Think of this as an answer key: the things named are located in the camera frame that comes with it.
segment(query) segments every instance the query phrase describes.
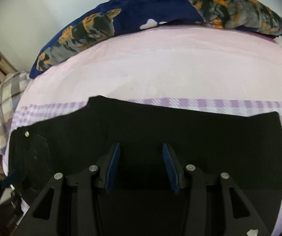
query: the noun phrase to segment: black mat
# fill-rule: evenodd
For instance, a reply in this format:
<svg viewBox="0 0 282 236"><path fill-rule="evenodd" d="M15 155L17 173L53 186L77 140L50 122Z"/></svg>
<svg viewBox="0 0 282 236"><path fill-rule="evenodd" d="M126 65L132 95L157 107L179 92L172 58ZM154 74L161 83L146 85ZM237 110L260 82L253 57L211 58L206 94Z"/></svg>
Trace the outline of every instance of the black mat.
<svg viewBox="0 0 282 236"><path fill-rule="evenodd" d="M152 189L157 193L169 189L161 146L170 142L188 164L210 174L229 173L272 232L282 198L282 127L277 112L241 117L93 97L86 107L72 114L15 130L10 140L10 172L19 168L22 174L28 174L30 192L34 193L25 193L30 204L54 173L80 172L95 164L115 142L122 147L115 192ZM120 228L118 223L130 218L132 230L148 214L147 225L143 226L146 232L147 226L157 224L157 212L167 213L164 208L146 208L146 203L136 203L132 209L130 203L128 214L121 206L120 216L116 204L110 207L111 198L104 203L100 199L101 209L108 207L109 213L114 212L113 220L111 216L104 219L107 228L114 224ZM136 202L141 203L141 199L136 198ZM184 205L183 200L175 201ZM170 217L166 226L181 221L172 214Z"/></svg>

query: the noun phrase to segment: blue textured grip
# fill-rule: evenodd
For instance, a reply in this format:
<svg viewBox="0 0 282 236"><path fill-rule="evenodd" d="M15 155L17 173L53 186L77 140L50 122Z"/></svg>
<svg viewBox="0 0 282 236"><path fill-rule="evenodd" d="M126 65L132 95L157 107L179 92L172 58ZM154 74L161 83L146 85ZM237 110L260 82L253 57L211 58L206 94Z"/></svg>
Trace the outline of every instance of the blue textured grip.
<svg viewBox="0 0 282 236"><path fill-rule="evenodd" d="M19 180L20 174L17 170L14 170L6 178L1 180L1 187L8 188L11 184L16 183Z"/></svg>
<svg viewBox="0 0 282 236"><path fill-rule="evenodd" d="M168 178L171 184L171 188L174 190L175 194L178 194L180 191L179 182L178 182L178 174L173 162L173 159L169 153L167 145L163 144L163 159L165 162L166 171L168 174Z"/></svg>
<svg viewBox="0 0 282 236"><path fill-rule="evenodd" d="M115 176L117 172L117 167L120 158L120 144L117 143L109 162L109 166L106 173L106 183L105 183L105 191L108 193L114 186Z"/></svg>

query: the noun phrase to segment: cat print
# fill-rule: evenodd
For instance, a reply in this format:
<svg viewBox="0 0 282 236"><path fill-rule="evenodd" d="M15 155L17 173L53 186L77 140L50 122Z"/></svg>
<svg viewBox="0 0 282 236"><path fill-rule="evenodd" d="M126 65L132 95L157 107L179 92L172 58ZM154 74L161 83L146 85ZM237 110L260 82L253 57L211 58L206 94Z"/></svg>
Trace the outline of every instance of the cat print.
<svg viewBox="0 0 282 236"><path fill-rule="evenodd" d="M188 0L204 20L218 29L258 28L262 34L282 33L282 18L257 0Z"/></svg>
<svg viewBox="0 0 282 236"><path fill-rule="evenodd" d="M49 67L65 61L66 58L114 36L113 18L120 12L121 9L113 9L103 15L95 13L77 25L67 27L58 41L39 55L37 70L45 71Z"/></svg>

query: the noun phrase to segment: pink bedsheet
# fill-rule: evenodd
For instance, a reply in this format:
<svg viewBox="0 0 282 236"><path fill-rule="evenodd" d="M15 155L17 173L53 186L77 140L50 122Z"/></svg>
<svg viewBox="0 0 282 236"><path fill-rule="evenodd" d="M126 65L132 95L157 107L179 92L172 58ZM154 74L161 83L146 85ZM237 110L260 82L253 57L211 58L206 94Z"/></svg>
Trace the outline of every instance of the pink bedsheet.
<svg viewBox="0 0 282 236"><path fill-rule="evenodd" d="M193 26L115 37L33 80L11 130L75 111L95 95L244 116L278 111L282 118L282 48L256 34ZM273 235L281 231L282 204Z"/></svg>

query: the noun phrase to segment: purple plaid fabric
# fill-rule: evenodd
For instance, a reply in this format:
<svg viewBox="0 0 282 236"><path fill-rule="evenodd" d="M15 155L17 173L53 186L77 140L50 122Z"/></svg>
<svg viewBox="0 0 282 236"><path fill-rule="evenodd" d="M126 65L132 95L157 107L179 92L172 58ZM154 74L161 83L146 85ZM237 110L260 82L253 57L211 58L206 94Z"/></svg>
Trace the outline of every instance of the purple plaid fabric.
<svg viewBox="0 0 282 236"><path fill-rule="evenodd" d="M0 154L5 153L14 112L29 81L29 74L20 71L8 74L0 85Z"/></svg>
<svg viewBox="0 0 282 236"><path fill-rule="evenodd" d="M222 100L222 99L186 99L186 98L157 98L144 100L128 100L134 103L188 109L203 112L224 113L240 116L252 116L265 112L277 111L282 123L282 102ZM86 102L30 105L22 107L14 114L11 132L18 127L34 124L60 115L74 112L86 105Z"/></svg>

